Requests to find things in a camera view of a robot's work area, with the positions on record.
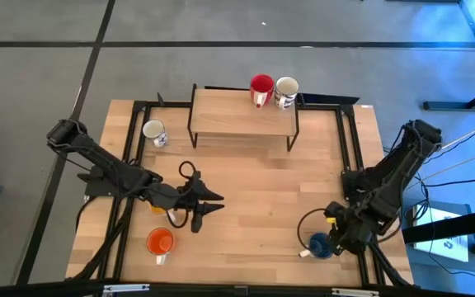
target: white cable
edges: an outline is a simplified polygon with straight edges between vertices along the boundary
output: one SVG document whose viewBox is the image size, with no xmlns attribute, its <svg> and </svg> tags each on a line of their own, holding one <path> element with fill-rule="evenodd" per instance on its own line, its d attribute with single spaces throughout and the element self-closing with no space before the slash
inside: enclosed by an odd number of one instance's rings
<svg viewBox="0 0 475 297">
<path fill-rule="evenodd" d="M 444 147 L 441 148 L 441 150 L 443 151 L 443 150 L 447 149 L 448 147 L 454 145 L 454 144 L 457 143 L 458 141 L 461 141 L 461 139 L 467 138 L 468 136 L 470 136 L 470 135 L 472 135 L 472 134 L 474 134 L 474 133 L 475 133 L 475 130 L 466 133 L 465 135 L 459 137 L 458 139 L 452 141 L 451 143 L 446 144 Z"/>
<path fill-rule="evenodd" d="M 457 166 L 459 166 L 459 165 L 463 165 L 463 164 L 465 164 L 465 163 L 468 163 L 468 162 L 470 162 L 470 161 L 472 161 L 472 160 L 475 160 L 475 157 L 470 158 L 470 159 L 465 160 L 465 161 L 462 161 L 461 163 L 457 163 L 457 164 L 455 164 L 455 165 L 453 165 L 453 166 L 447 167 L 447 168 L 445 168 L 445 169 L 443 169 L 443 170 L 440 170 L 440 171 L 438 171 L 438 172 L 436 172 L 436 173 L 434 173 L 434 174 L 431 174 L 431 175 L 429 175 L 428 177 L 425 177 L 424 179 L 421 179 L 420 181 L 416 182 L 415 184 L 409 186 L 408 188 L 406 188 L 406 190 L 410 189 L 411 187 L 414 187 L 414 186 L 419 185 L 420 183 L 424 182 L 425 180 L 427 180 L 427 179 L 429 179 L 429 178 L 431 178 L 431 177 L 434 177 L 434 176 L 436 176 L 436 175 L 439 175 L 439 174 L 441 174 L 441 173 L 443 173 L 443 172 L 446 172 L 446 171 L 448 171 L 448 170 L 450 170 L 450 169 L 452 169 L 452 168 L 455 168 L 455 167 L 457 167 Z"/>
</svg>

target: blue mug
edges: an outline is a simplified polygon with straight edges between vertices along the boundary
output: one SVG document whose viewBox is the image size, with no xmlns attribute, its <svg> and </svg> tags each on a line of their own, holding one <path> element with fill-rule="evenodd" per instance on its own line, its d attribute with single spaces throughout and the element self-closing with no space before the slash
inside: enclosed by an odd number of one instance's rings
<svg viewBox="0 0 475 297">
<path fill-rule="evenodd" d="M 300 257 L 313 255 L 318 259 L 328 259 L 332 256 L 330 245 L 327 242 L 327 234 L 318 232 L 309 239 L 309 249 L 300 252 Z"/>
</svg>

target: red mug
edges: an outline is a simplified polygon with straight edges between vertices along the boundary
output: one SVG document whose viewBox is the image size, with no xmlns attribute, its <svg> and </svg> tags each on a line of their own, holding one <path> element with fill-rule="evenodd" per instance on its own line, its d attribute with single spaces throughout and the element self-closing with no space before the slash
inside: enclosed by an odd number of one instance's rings
<svg viewBox="0 0 475 297">
<path fill-rule="evenodd" d="M 266 74 L 257 74 L 251 79 L 251 98 L 257 108 L 268 103 L 274 90 L 274 79 Z"/>
</svg>

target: floor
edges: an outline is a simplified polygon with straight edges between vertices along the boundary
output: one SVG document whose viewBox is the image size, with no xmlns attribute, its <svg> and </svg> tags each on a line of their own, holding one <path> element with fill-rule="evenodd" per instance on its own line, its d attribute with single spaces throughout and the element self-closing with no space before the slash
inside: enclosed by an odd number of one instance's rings
<svg viewBox="0 0 475 297">
<path fill-rule="evenodd" d="M 475 21 L 475 0 L 465 1 Z M 95 40 L 106 0 L 0 0 L 0 40 Z M 105 41 L 264 40 L 474 42 L 457 4 L 384 0 L 123 0 L 113 9 Z M 70 115 L 90 48 L 0 48 L 0 285 L 12 283 L 38 212 L 54 154 L 45 135 Z M 423 111 L 425 100 L 475 96 L 475 49 L 368 48 L 108 48 L 102 49 L 81 121 L 99 139 L 111 99 L 190 98 L 192 83 L 246 87 L 255 73 L 294 76 L 302 92 L 360 97 L 375 106 L 383 146 L 400 125 L 423 119 L 455 139 L 475 127 L 475 112 Z M 424 166 L 427 176 L 475 155 L 475 138 Z M 68 164 L 31 281 L 63 279 L 82 203 L 80 172 Z M 475 161 L 434 177 L 475 178 Z M 417 189 L 405 195 L 418 196 Z M 475 184 L 433 188 L 430 197 L 469 203 Z M 412 266 L 416 283 L 475 294 L 471 276 Z"/>
</svg>

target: mug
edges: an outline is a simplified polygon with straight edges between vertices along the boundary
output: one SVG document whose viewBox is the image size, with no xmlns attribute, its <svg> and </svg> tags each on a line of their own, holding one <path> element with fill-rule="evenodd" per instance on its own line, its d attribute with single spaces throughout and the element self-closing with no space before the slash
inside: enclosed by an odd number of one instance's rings
<svg viewBox="0 0 475 297">
<path fill-rule="evenodd" d="M 275 98 L 276 105 L 284 110 L 289 108 L 296 95 L 298 95 L 299 84 L 294 78 L 282 77 L 276 82 Z"/>
<path fill-rule="evenodd" d="M 274 91 L 274 80 L 266 74 L 258 74 L 251 79 L 251 98 L 257 108 L 269 102 Z"/>
<path fill-rule="evenodd" d="M 154 215 L 166 215 L 166 212 L 167 212 L 166 210 L 163 210 L 160 207 L 153 206 L 151 203 L 149 203 L 149 210 Z M 176 222 L 175 215 L 171 211 L 168 211 L 167 213 L 170 216 L 170 219 L 172 220 L 172 222 L 175 223 Z"/>
<path fill-rule="evenodd" d="M 164 265 L 167 254 L 172 250 L 175 240 L 170 230 L 157 228 L 146 238 L 148 251 L 157 256 L 157 265 Z"/>
<path fill-rule="evenodd" d="M 149 120 L 142 127 L 144 136 L 153 141 L 155 147 L 160 148 L 168 143 L 168 135 L 164 130 L 164 124 L 160 120 Z"/>
<path fill-rule="evenodd" d="M 332 256 L 330 245 L 327 242 L 327 234 L 318 232 L 309 239 L 309 249 L 299 253 L 300 257 L 312 255 L 318 259 L 328 259 Z"/>
</svg>

